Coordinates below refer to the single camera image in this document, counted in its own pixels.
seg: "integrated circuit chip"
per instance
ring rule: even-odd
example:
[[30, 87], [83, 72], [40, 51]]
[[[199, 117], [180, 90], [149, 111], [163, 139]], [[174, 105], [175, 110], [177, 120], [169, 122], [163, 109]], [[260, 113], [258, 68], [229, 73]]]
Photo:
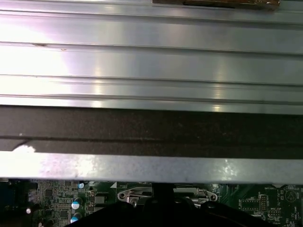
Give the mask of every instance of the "integrated circuit chip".
[[95, 204], [104, 204], [104, 203], [105, 203], [105, 196], [103, 195], [95, 196]]
[[52, 191], [52, 189], [46, 189], [46, 191], [45, 191], [45, 196], [46, 196], [46, 197], [52, 197], [52, 196], [53, 196], [53, 191]]
[[67, 218], [68, 217], [68, 212], [65, 210], [60, 211], [60, 217], [61, 218]]
[[64, 186], [71, 186], [71, 182], [70, 181], [65, 181]]

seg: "capacitor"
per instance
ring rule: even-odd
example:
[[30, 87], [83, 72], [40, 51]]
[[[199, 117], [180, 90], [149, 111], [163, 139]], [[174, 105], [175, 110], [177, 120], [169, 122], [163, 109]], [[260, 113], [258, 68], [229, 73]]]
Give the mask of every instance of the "capacitor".
[[81, 198], [76, 198], [72, 203], [71, 203], [71, 208], [73, 208], [74, 210], [77, 210], [80, 208], [80, 206], [82, 205], [83, 200]]
[[78, 221], [82, 218], [82, 214], [80, 213], [75, 213], [74, 216], [71, 218], [71, 223]]
[[78, 184], [78, 188], [79, 188], [79, 189], [83, 189], [83, 188], [84, 188], [84, 186], [85, 186], [85, 184], [84, 184], [84, 183], [79, 183], [79, 184]]

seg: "metal plate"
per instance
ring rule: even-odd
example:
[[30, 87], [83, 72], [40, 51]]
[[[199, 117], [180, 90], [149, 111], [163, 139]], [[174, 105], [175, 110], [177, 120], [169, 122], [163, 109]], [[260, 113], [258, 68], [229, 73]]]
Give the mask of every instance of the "metal plate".
[[0, 104], [303, 114], [303, 2], [0, 2]]
[[0, 177], [9, 178], [303, 184], [302, 171], [302, 160], [130, 157], [0, 151]]

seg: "motherboard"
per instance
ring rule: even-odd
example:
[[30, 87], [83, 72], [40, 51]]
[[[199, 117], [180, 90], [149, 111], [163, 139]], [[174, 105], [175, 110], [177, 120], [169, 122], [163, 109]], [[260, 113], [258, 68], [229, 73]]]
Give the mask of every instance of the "motherboard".
[[[22, 193], [27, 195], [26, 201], [16, 199], [20, 189], [18, 193], [7, 189], [6, 193], [14, 194], [15, 201], [6, 200], [2, 209], [28, 207], [32, 227], [47, 226], [46, 223], [63, 227], [117, 201], [136, 206], [140, 198], [152, 195], [152, 186], [147, 182], [30, 180], [10, 183], [11, 190], [20, 188], [20, 184]], [[190, 198], [197, 206], [217, 201], [281, 227], [302, 226], [302, 192], [303, 187], [297, 185], [254, 184], [180, 184], [174, 190], [176, 195]]]

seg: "electronic component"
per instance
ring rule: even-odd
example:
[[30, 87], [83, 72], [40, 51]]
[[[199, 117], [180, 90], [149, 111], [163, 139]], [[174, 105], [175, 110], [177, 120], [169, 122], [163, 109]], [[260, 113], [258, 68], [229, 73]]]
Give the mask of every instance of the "electronic component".
[[267, 196], [261, 195], [261, 211], [267, 211]]
[[77, 210], [80, 208], [80, 206], [82, 205], [83, 200], [81, 198], [76, 198], [72, 203], [71, 203], [71, 208], [73, 208], [74, 210]]
[[67, 218], [68, 217], [68, 212], [65, 210], [60, 211], [60, 217], [61, 218]]
[[52, 189], [46, 189], [45, 196], [46, 197], [52, 197], [53, 196], [53, 190]]
[[78, 220], [80, 220], [82, 218], [82, 214], [80, 214], [80, 213], [75, 213], [74, 215], [73, 215], [73, 217], [71, 218], [71, 223], [73, 223], [73, 222], [75, 222], [75, 221], [78, 221]]
[[68, 186], [68, 187], [71, 186], [71, 182], [70, 181], [65, 181], [64, 186]]
[[89, 196], [88, 201], [94, 202], [95, 201], [95, 196]]
[[101, 210], [101, 209], [103, 209], [104, 207], [95, 207], [94, 208], [94, 212], [96, 212], [96, 211], [98, 211], [98, 210]]
[[95, 211], [95, 207], [94, 206], [89, 206], [89, 207], [87, 207], [87, 211], [94, 212]]
[[241, 200], [241, 210], [260, 210], [259, 200]]
[[105, 196], [104, 195], [96, 195], [95, 196], [95, 204], [104, 204]]

